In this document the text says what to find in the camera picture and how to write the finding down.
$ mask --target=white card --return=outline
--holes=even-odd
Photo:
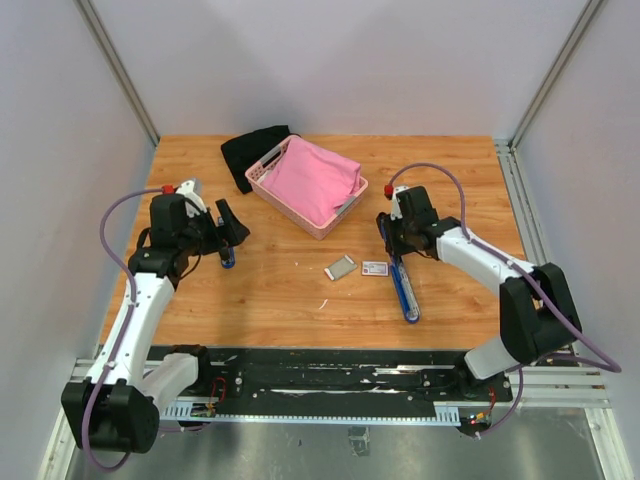
[[[362,274],[376,277],[388,277],[389,265],[387,262],[362,262]]]

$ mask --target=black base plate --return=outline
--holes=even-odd
[[[152,347],[161,360],[168,347]],[[436,401],[512,399],[498,375],[467,395],[451,366],[463,351],[209,347],[228,386],[218,413],[269,416],[417,418],[435,415]]]

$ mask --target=cable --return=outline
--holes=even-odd
[[[516,398],[513,399],[511,407],[509,407],[507,413],[505,413],[500,420],[491,425],[484,432],[476,432],[476,436],[478,438],[483,438],[485,435],[495,432],[500,427],[500,425],[506,422],[511,417],[511,415],[513,415],[513,412],[516,411],[516,408],[518,408],[518,404],[522,400],[522,393],[524,392],[524,374],[522,373],[522,368],[518,369],[518,378],[520,379],[520,384],[518,385],[518,393],[516,394]]]
[[[194,270],[195,270],[196,268],[198,268],[198,265],[200,265],[200,260],[202,260],[202,254],[201,254],[201,253],[199,253],[199,254],[198,254],[198,259],[196,260],[196,263],[194,263],[194,264],[193,264],[193,267],[191,267],[191,269],[190,269],[188,272],[184,273],[184,274],[180,277],[180,280],[184,280],[184,279],[185,279],[185,278],[187,278],[189,275],[191,275],[191,274],[194,272]]]
[[[204,210],[202,210],[197,204],[196,202],[194,202],[193,200],[191,200],[189,197],[187,197],[186,195],[184,196],[184,200],[185,202],[187,202],[189,205],[191,205],[193,208],[196,209],[196,212],[199,212],[199,214],[204,214],[206,213]]]
[[[407,165],[406,167],[403,167],[400,170],[398,170],[398,172],[393,177],[391,177],[391,180],[389,181],[389,185],[393,185],[393,182],[402,173],[406,172],[407,170],[409,170],[411,168],[415,168],[415,167],[435,168],[436,170],[439,170],[440,172],[444,173],[446,176],[448,176],[453,181],[453,183],[455,184],[456,188],[458,189],[458,193],[460,194],[460,227],[462,229],[462,234],[473,245],[475,245],[476,247],[478,247],[478,248],[484,250],[485,252],[493,255],[498,260],[500,260],[505,265],[507,265],[509,268],[511,268],[511,269],[515,270],[516,272],[518,272],[518,274],[520,274],[522,276],[522,278],[524,278],[525,281],[531,286],[531,288],[538,294],[538,297],[540,297],[540,299],[542,300],[544,305],[549,309],[549,311],[551,313],[553,313],[553,315],[558,319],[558,321],[560,321],[560,323],[562,323],[562,325],[567,330],[569,330],[569,332],[571,332],[571,334],[577,340],[580,340],[582,343],[584,343],[589,350],[591,350],[603,362],[605,362],[605,363],[599,363],[599,362],[591,361],[590,365],[592,365],[594,367],[601,368],[602,370],[613,372],[613,373],[620,373],[622,371],[622,367],[620,367],[618,362],[616,362],[613,358],[611,358],[609,355],[607,355],[595,343],[593,343],[586,335],[584,335],[580,330],[578,330],[575,326],[573,326],[573,324],[569,321],[569,319],[567,317],[565,317],[560,310],[558,310],[558,307],[555,306],[555,304],[551,301],[551,299],[545,293],[545,291],[542,290],[540,285],[538,285],[538,282],[536,282],[535,279],[531,275],[529,275],[528,272],[526,272],[517,263],[510,261],[509,258],[507,258],[504,254],[502,254],[502,252],[490,247],[489,245],[486,245],[485,243],[483,243],[483,242],[481,242],[481,241],[479,241],[476,238],[473,238],[471,236],[471,233],[467,230],[466,205],[465,205],[464,190],[462,189],[462,185],[460,184],[460,181],[455,177],[455,175],[453,175],[453,173],[451,173],[449,170],[447,170],[446,168],[444,168],[444,167],[442,167],[440,165],[436,165],[435,163],[428,163],[428,162],[412,163],[412,164]]]
[[[216,379],[213,381],[213,388],[211,389],[211,395],[209,396],[209,404],[207,405],[208,407],[213,405],[213,397],[216,394],[216,382],[219,381],[222,382],[222,393],[220,394],[220,398],[218,398],[217,404],[220,405],[222,402],[224,402],[224,399],[227,396],[227,381],[223,377],[216,377]],[[205,425],[194,425],[190,427],[160,427],[159,431],[163,433],[201,432],[212,424],[213,422],[208,422]]]
[[[115,472],[116,470],[118,470],[120,467],[124,465],[124,463],[127,461],[130,455],[129,453],[125,453],[122,459],[113,466],[106,466],[101,464],[98,461],[98,459],[94,456],[93,452],[91,451],[91,443],[89,441],[89,424],[91,422],[91,413],[93,412],[93,407],[95,406],[96,400],[98,398],[98,394],[100,393],[100,390],[104,385],[104,382],[107,379],[107,376],[109,375],[109,370],[113,369],[113,366],[110,366],[112,365],[111,362],[113,362],[116,356],[118,355],[118,350],[120,349],[120,345],[122,344],[124,335],[127,332],[127,327],[131,322],[131,317],[133,316],[133,310],[135,308],[136,297],[137,297],[136,280],[133,277],[133,274],[131,273],[127,265],[120,259],[120,257],[118,257],[118,255],[109,246],[106,239],[106,235],[105,235],[105,227],[107,224],[107,220],[109,219],[109,216],[111,215],[111,213],[113,213],[116,207],[118,207],[121,203],[125,202],[126,200],[129,200],[130,198],[138,197],[146,193],[162,193],[162,189],[153,188],[148,190],[140,190],[140,191],[132,192],[128,195],[125,195],[124,197],[116,200],[109,208],[107,208],[106,212],[104,212],[104,215],[102,216],[102,219],[100,220],[100,243],[102,244],[102,248],[104,248],[104,250],[107,252],[107,255],[109,255],[109,257],[111,257],[111,259],[114,262],[116,262],[118,267],[120,267],[120,269],[127,275],[127,280],[129,281],[129,289],[131,291],[131,302],[129,303],[129,307],[127,308],[127,312],[125,314],[124,320],[122,321],[122,327],[120,328],[120,331],[116,336],[115,342],[113,342],[113,348],[111,349],[111,353],[109,354],[109,357],[104,364],[102,374],[100,375],[100,377],[98,378],[98,381],[93,387],[93,391],[91,392],[91,395],[89,395],[89,400],[87,401],[87,405],[82,415],[82,426],[81,426],[82,449],[84,450],[85,455],[87,456],[87,459],[89,460],[89,462],[103,472]]]

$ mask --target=black cloth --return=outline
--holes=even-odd
[[[245,133],[222,144],[220,150],[222,150],[224,161],[227,162],[233,179],[242,193],[253,190],[244,172],[289,135],[291,132],[287,125],[275,125]]]

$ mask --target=metal floor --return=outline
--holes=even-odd
[[[496,408],[496,418],[503,411]],[[368,433],[365,446],[344,425],[215,424],[165,434],[112,474],[86,469],[76,451],[67,480],[604,479],[582,409],[524,408],[481,441],[452,427],[372,426]]]

